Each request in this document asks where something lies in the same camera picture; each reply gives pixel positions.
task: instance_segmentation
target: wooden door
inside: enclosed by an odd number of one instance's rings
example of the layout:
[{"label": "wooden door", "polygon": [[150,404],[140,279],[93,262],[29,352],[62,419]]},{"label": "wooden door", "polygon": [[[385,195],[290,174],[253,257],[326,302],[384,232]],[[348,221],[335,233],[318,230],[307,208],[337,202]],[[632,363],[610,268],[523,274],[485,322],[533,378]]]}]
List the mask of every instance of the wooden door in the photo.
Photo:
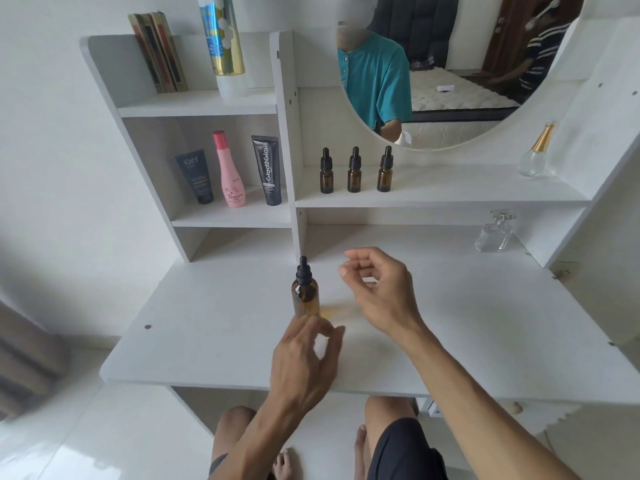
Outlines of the wooden door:
[{"label": "wooden door", "polygon": [[[520,64],[524,48],[536,35],[535,31],[525,31],[524,26],[542,1],[502,0],[498,21],[484,56],[484,72],[504,74]],[[558,19],[561,22],[574,20],[580,15],[583,3],[584,0],[561,0]]]}]

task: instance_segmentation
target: dark gray headboard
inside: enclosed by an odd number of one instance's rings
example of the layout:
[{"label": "dark gray headboard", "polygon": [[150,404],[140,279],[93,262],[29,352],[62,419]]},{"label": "dark gray headboard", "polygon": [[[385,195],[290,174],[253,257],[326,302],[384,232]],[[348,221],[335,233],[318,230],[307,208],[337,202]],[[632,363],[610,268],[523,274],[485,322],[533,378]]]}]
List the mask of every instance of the dark gray headboard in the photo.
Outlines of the dark gray headboard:
[{"label": "dark gray headboard", "polygon": [[395,40],[410,61],[433,55],[444,67],[458,0],[378,0],[369,30]]}]

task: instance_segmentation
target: person's left hand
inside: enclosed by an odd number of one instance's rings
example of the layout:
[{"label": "person's left hand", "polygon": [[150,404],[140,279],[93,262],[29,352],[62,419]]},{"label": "person's left hand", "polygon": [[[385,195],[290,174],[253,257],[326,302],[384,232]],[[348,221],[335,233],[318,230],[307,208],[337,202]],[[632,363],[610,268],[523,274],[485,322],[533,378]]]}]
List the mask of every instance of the person's left hand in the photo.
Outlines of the person's left hand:
[{"label": "person's left hand", "polygon": [[[294,317],[273,352],[269,395],[302,419],[326,395],[337,375],[344,331],[343,326],[334,328],[316,315]],[[319,333],[329,337],[322,360],[314,351]]]}]

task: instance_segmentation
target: teal shirt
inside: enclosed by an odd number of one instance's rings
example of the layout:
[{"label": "teal shirt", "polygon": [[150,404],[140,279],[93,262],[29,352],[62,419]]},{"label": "teal shirt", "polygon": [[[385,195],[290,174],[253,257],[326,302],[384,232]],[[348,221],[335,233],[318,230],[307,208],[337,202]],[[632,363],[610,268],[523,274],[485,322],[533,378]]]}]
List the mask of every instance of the teal shirt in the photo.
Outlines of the teal shirt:
[{"label": "teal shirt", "polygon": [[369,128],[412,119],[409,61],[396,42],[372,32],[355,50],[338,49],[338,65],[349,101]]}]

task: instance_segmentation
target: person in teal shirt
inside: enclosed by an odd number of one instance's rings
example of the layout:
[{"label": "person in teal shirt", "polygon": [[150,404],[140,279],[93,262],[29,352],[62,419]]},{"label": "person in teal shirt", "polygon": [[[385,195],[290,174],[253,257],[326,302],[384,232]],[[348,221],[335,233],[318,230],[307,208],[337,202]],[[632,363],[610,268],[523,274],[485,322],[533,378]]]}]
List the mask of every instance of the person in teal shirt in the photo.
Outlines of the person in teal shirt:
[{"label": "person in teal shirt", "polygon": [[413,117],[409,61],[395,41],[364,29],[338,29],[338,65],[347,97],[365,124],[396,141]]}]

